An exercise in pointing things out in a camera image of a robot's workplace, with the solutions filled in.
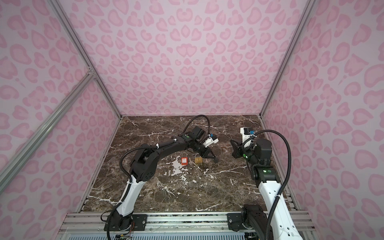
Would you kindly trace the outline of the brass padlock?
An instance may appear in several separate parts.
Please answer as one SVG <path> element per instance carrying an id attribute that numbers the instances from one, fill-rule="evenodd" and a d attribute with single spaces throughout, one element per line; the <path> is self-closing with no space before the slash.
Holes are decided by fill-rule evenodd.
<path id="1" fill-rule="evenodd" d="M 195 162 L 196 165 L 200 165 L 200 164 L 202 164 L 204 162 L 204 160 L 203 160 L 202 157 L 196 155 L 195 159 L 194 159 L 194 162 Z"/>

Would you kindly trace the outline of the red padlock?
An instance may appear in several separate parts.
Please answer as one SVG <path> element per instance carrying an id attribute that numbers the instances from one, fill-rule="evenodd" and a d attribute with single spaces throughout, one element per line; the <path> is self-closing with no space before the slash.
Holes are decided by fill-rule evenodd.
<path id="1" fill-rule="evenodd" d="M 189 164 L 189 157 L 187 156 L 186 153 L 183 153 L 181 156 L 181 165 L 187 166 L 188 164 Z"/>

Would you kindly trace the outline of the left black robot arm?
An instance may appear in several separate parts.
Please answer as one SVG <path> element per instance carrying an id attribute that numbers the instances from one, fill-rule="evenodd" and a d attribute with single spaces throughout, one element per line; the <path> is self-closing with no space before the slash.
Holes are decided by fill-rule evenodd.
<path id="1" fill-rule="evenodd" d="M 119 167 L 128 177 L 127 185 L 122 197 L 111 210 L 104 231 L 125 231 L 133 227 L 135 203 L 145 183 L 155 175 L 161 159 L 190 149 L 203 159 L 212 159 L 217 163 L 218 159 L 210 145 L 218 141 L 216 135 L 195 127 L 188 133 L 178 134 L 168 142 L 156 145 L 143 144 L 124 153 L 119 161 Z"/>

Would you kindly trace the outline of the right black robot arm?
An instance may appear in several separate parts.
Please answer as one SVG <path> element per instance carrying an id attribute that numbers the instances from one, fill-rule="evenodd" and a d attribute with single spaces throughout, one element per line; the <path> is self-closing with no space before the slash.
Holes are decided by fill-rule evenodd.
<path id="1" fill-rule="evenodd" d="M 249 149 L 242 143 L 231 140 L 234 158 L 244 158 L 249 164 L 252 179 L 255 181 L 267 213 L 259 205 L 245 204 L 242 208 L 242 222 L 246 228 L 252 228 L 259 240 L 301 240 L 287 204 L 283 190 L 287 185 L 282 182 L 271 165 L 272 143 L 266 139 L 257 139 Z"/>

